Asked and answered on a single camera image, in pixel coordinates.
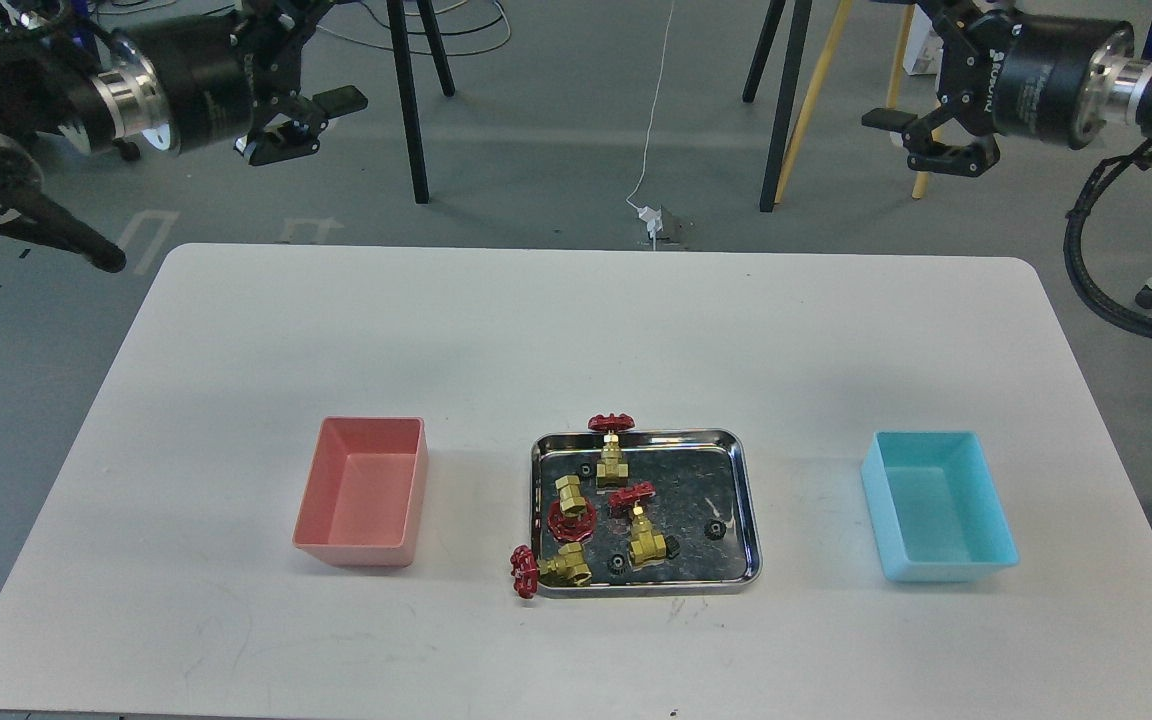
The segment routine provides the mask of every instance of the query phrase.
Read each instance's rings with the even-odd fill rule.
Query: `metal tray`
[[[738,592],[758,575],[761,559],[755,509],[750,503],[745,457],[727,430],[627,430],[621,448],[630,465],[630,483],[650,482],[655,497],[644,503],[647,517],[667,538],[679,541],[675,559],[630,569],[620,575],[608,560],[626,555],[627,518],[613,516],[611,488],[596,491],[594,480],[581,480],[581,492],[593,503],[598,523],[584,543],[593,577],[584,588],[539,584],[547,597],[598,597]],[[559,433],[531,448],[531,551],[552,558],[562,546],[550,533],[547,511],[558,498],[554,480],[579,473],[602,450],[602,433]],[[722,538],[705,536],[705,523],[721,520]]]

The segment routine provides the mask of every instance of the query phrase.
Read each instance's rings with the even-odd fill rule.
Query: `robotic arm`
[[[972,0],[916,3],[945,41],[940,106],[923,118],[871,109],[861,119],[900,132],[911,169],[978,177],[998,161],[995,132],[1074,150],[1106,123],[1138,127],[1152,138],[1152,61],[1132,58],[1130,24],[982,12]],[[933,129],[952,119],[977,141],[933,141]]]
[[[915,3],[915,0],[878,0]],[[1126,22],[982,12],[973,0],[916,0],[945,41],[940,106],[918,118],[871,109],[861,123],[899,132],[915,170],[979,177],[998,161],[995,132],[1085,147],[1106,123],[1137,127],[1146,139],[1102,161],[1066,215],[1064,265],[1084,304],[1121,329],[1152,338],[1151,316],[1117,304],[1083,263],[1083,227],[1106,188],[1126,169],[1152,168],[1152,61],[1134,59]],[[946,145],[932,132],[955,119],[975,136]]]
[[[328,120],[367,105],[353,86],[301,94],[302,47],[335,0],[243,0],[114,33],[74,17],[70,0],[51,14],[41,5],[13,0],[15,22],[0,26],[0,234],[106,272],[123,267],[122,250],[41,195],[26,151],[38,132],[124,159],[138,156],[137,135],[173,154],[237,137],[247,162],[265,165],[314,154]],[[77,29],[100,38],[105,63],[73,40]]]

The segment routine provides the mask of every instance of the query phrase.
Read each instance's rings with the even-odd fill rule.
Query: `white table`
[[[744,593],[524,602],[536,438],[626,411],[744,442]],[[291,547],[325,415],[419,415],[416,562]],[[882,578],[877,429],[973,429],[1020,566]],[[1151,717],[1152,533],[1007,259],[183,247],[0,596],[0,710]]]

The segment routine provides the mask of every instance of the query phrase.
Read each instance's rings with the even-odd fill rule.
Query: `office chair wheel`
[[[1137,293],[1137,297],[1135,297],[1135,302],[1137,302],[1137,305],[1144,306],[1144,309],[1146,309],[1146,310],[1151,309],[1152,308],[1152,287],[1149,287],[1149,286],[1142,287],[1140,291]]]
[[[141,145],[131,141],[114,141],[119,158],[124,162],[134,162],[141,159]]]

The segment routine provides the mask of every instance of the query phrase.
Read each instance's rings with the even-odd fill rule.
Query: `gray floor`
[[[212,6],[183,1],[166,13]],[[741,104],[740,89],[764,8],[679,3],[635,199],[684,220],[691,251],[1009,255],[1033,264],[1152,523],[1152,342],[1085,310],[1060,253],[1062,217],[1087,170],[1130,149],[1132,136],[1107,132],[1078,154],[1005,138],[1005,159],[987,176],[937,177],[927,199],[909,200],[904,154],[859,127],[861,114],[882,101],[899,12],[857,3],[786,203],[759,213],[778,60],[755,105]],[[433,190],[425,206],[411,199],[389,55],[326,36],[308,46],[305,89],[355,83],[371,106],[340,120],[314,158],[252,169],[218,146],[179,159],[146,152],[141,164],[123,165],[41,147],[52,195],[109,237],[127,234],[129,265],[105,275],[56,251],[20,258],[24,247],[0,238],[0,586],[170,247],[645,249],[643,223],[623,199],[641,172],[668,5],[567,0],[507,9],[515,36],[506,47],[453,60],[454,99],[439,94],[429,60],[417,61]],[[488,1],[471,0],[445,14],[444,28],[492,17]],[[813,17],[810,56],[828,18],[828,10]],[[349,6],[324,24],[388,40]],[[450,50],[492,45],[500,29],[452,38]],[[911,109],[931,103],[927,82],[905,86]],[[1105,197],[1087,226],[1087,253],[1121,301],[1152,275],[1151,176],[1130,173]]]

